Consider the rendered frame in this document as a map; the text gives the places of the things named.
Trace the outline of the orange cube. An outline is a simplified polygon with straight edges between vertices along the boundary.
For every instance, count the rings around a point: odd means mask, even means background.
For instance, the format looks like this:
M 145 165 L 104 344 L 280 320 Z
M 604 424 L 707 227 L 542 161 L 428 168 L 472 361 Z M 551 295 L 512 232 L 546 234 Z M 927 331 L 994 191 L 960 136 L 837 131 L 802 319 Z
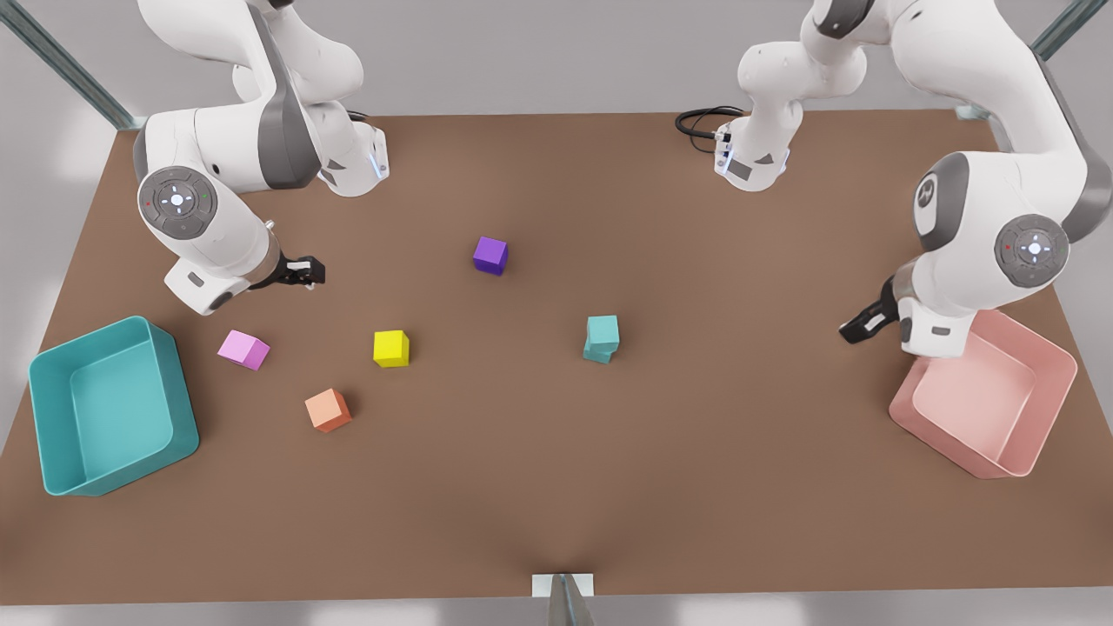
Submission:
M 309 412 L 311 424 L 318 431 L 327 433 L 349 424 L 349 405 L 337 389 L 326 389 L 318 395 L 309 397 L 303 404 Z

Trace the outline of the silver frame post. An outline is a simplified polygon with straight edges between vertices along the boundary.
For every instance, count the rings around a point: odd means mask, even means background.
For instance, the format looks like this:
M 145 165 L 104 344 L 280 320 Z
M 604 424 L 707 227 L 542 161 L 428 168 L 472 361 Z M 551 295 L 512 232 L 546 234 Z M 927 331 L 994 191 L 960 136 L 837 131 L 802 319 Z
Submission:
M 595 595 L 592 573 L 534 574 L 534 598 L 548 598 L 546 626 L 595 626 L 585 598 Z
M 104 85 L 99 84 L 83 65 L 79 63 L 17 0 L 0 0 L 0 23 L 7 25 L 9 30 L 43 59 L 45 63 L 48 63 L 48 67 L 51 67 L 85 102 L 90 104 L 107 123 L 111 123 L 115 130 L 140 130 L 142 124 L 147 123 L 146 117 L 135 117 L 128 113 L 124 105 L 118 102 Z
M 1089 23 L 1109 3 L 1109 0 L 1070 0 L 1068 4 L 1030 45 L 1041 61 L 1048 61 L 1061 48 Z

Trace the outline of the pink cube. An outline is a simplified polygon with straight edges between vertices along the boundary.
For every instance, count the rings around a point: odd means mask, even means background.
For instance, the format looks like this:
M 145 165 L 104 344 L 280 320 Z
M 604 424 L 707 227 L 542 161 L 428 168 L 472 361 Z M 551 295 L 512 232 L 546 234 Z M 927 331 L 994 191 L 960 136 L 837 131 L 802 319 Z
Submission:
M 235 364 L 258 371 L 270 352 L 270 346 L 250 334 L 230 330 L 217 354 Z

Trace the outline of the yellow cube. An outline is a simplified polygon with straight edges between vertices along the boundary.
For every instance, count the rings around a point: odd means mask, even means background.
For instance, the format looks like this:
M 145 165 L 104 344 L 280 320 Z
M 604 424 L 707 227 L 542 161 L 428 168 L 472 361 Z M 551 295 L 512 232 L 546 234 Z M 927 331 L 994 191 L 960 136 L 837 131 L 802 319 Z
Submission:
M 403 330 L 377 331 L 373 338 L 373 360 L 381 368 L 410 364 L 410 339 Z

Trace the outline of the pink plastic bin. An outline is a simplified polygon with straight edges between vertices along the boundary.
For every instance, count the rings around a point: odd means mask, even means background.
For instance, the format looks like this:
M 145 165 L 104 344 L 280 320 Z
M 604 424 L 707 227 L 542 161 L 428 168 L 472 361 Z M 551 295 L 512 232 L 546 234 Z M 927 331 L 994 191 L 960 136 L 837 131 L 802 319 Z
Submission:
M 918 358 L 888 412 L 894 423 L 981 479 L 1032 472 L 1078 365 L 999 310 L 982 310 L 958 359 Z

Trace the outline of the teal plastic bin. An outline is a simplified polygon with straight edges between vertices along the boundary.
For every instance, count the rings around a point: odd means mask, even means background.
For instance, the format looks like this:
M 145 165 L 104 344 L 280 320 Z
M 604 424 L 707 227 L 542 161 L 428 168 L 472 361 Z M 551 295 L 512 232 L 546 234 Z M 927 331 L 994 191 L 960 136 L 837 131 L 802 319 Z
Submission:
M 199 433 L 175 338 L 129 316 L 29 366 L 45 491 L 102 496 L 194 453 Z

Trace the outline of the purple cube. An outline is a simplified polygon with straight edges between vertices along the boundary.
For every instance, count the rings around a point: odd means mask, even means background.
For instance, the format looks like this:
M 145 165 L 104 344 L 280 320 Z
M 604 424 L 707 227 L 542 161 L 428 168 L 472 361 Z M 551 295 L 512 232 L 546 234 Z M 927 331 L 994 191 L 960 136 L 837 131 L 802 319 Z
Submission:
M 476 250 L 474 250 L 472 260 L 474 266 L 476 266 L 480 272 L 492 275 L 502 275 L 504 273 L 508 258 L 509 246 L 506 242 L 486 236 L 477 238 L 477 246 Z

